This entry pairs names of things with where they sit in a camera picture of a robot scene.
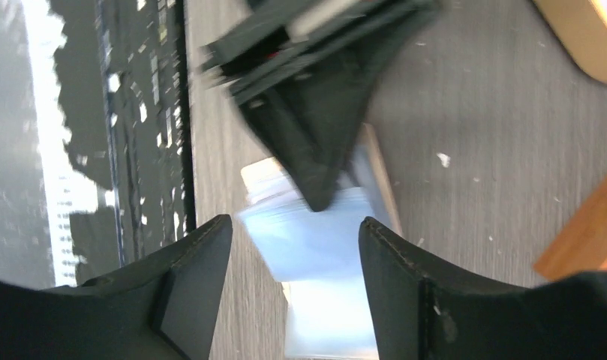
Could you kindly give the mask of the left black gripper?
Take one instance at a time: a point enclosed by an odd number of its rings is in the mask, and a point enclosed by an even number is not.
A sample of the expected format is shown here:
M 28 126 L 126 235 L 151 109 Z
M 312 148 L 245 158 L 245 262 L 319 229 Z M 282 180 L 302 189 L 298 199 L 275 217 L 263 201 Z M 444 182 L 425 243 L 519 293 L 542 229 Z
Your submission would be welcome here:
M 377 77 L 440 9 L 438 1 L 259 1 L 205 46 L 200 70 L 227 85 L 245 123 L 320 212 Z

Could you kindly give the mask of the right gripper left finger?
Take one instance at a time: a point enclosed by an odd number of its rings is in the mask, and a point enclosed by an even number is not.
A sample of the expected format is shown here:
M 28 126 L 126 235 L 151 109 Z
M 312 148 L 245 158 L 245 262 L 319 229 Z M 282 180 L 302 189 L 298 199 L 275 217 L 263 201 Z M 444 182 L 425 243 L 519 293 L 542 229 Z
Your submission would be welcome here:
M 77 287 L 0 281 L 0 359 L 207 359 L 232 234 L 220 214 Z

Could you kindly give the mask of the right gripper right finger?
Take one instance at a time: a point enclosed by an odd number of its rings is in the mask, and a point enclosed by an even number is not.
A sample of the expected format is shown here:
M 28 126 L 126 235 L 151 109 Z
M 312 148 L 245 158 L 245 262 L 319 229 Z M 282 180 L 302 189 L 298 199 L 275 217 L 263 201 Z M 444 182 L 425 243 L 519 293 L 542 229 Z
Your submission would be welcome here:
M 525 288 L 367 217 L 359 252 L 381 359 L 607 359 L 607 271 Z

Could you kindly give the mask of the beige card holder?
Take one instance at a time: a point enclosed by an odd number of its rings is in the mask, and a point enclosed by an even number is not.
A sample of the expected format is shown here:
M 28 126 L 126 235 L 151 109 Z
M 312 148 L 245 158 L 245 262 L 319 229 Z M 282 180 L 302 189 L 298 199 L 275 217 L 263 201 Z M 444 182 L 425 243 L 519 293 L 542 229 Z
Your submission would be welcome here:
M 288 358 L 376 359 L 374 328 L 359 255 L 361 222 L 401 231 L 374 129 L 362 126 L 328 209 L 310 210 L 269 157 L 242 168 L 248 206 L 238 213 L 287 300 Z

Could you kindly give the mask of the orange oval tray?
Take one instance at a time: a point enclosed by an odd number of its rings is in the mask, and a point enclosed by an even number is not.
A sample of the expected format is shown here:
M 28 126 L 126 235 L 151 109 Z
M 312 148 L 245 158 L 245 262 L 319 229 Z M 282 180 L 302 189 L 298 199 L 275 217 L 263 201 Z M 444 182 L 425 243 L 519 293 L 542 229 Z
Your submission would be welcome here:
M 577 66 L 607 85 L 607 1 L 534 0 Z

